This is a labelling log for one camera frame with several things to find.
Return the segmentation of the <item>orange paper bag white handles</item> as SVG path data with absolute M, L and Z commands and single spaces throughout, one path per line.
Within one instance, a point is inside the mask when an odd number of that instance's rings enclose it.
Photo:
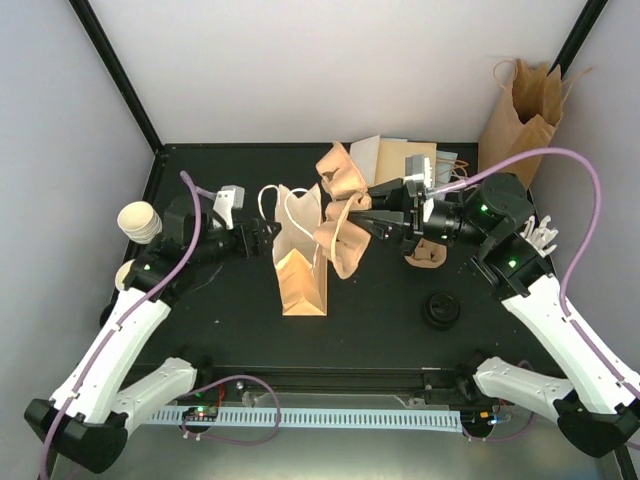
M 328 310 L 328 261 L 313 233 L 322 223 L 321 192 L 266 185 L 258 193 L 259 213 L 266 218 L 263 195 L 276 191 L 273 220 L 281 231 L 273 241 L 273 264 L 284 316 L 325 316 Z

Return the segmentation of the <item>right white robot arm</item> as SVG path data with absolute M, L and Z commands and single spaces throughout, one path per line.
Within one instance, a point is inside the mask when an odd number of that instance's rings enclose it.
M 561 298 L 541 248 L 521 230 L 534 207 L 517 177 L 490 175 L 458 202 L 436 200 L 418 185 L 409 178 L 382 184 L 371 209 L 348 218 L 376 238 L 399 242 L 405 255 L 422 240 L 475 247 L 471 267 L 563 373 L 554 378 L 497 356 L 477 356 L 455 377 L 457 396 L 467 403 L 486 396 L 522 406 L 555 423 L 574 447 L 594 458 L 623 446 L 639 429 L 639 375 Z

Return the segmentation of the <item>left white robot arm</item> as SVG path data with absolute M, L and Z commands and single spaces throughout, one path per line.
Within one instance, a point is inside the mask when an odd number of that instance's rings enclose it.
M 100 333 L 67 380 L 47 399 L 34 399 L 24 418 L 45 450 L 93 473 L 110 468 L 135 429 L 181 396 L 207 397 L 213 372 L 169 357 L 129 387 L 122 385 L 134 361 L 202 266 L 227 257 L 269 253 L 280 223 L 236 219 L 228 191 L 215 199 L 175 198 L 162 230 L 133 262 Z

